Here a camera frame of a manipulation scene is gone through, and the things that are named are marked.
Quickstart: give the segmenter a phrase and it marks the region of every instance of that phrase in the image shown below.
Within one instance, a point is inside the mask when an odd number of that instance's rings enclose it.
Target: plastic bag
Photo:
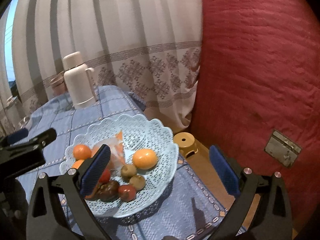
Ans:
[[[103,139],[96,143],[92,148],[92,156],[99,150],[102,144],[108,145],[111,150],[111,158],[107,168],[110,171],[120,171],[122,166],[125,165],[122,131],[114,137]]]

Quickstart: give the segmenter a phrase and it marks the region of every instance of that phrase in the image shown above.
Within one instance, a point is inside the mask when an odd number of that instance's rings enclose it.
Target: blue gripper pad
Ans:
[[[12,145],[26,137],[28,137],[29,131],[26,128],[22,128],[12,134],[8,135],[7,142],[9,145]]]
[[[97,185],[103,171],[108,165],[111,157],[111,150],[108,145],[103,144],[94,155],[94,160],[83,174],[80,181],[80,195],[82,197],[91,195]]]
[[[241,193],[239,189],[239,178],[219,149],[214,145],[210,147],[209,158],[228,194],[237,198]]]

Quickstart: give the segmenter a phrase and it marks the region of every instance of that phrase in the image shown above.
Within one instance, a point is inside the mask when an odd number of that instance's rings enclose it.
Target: window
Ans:
[[[12,0],[9,7],[7,22],[5,25],[5,35],[4,35],[4,59],[5,66],[7,69],[7,76],[10,88],[15,85],[15,76],[13,70],[12,62],[12,27],[14,14],[17,8],[18,0]]]

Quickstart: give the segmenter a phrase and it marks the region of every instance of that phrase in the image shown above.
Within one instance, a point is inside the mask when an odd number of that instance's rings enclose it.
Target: plastic stool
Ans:
[[[188,158],[189,156],[198,152],[198,147],[195,138],[191,133],[181,132],[173,137],[173,142],[178,144],[180,154]]]

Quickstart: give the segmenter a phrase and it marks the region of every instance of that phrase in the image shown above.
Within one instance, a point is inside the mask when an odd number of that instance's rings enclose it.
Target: white thermos flask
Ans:
[[[65,56],[62,60],[65,69],[64,80],[75,109],[85,108],[98,101],[92,81],[93,68],[84,64],[79,51]]]

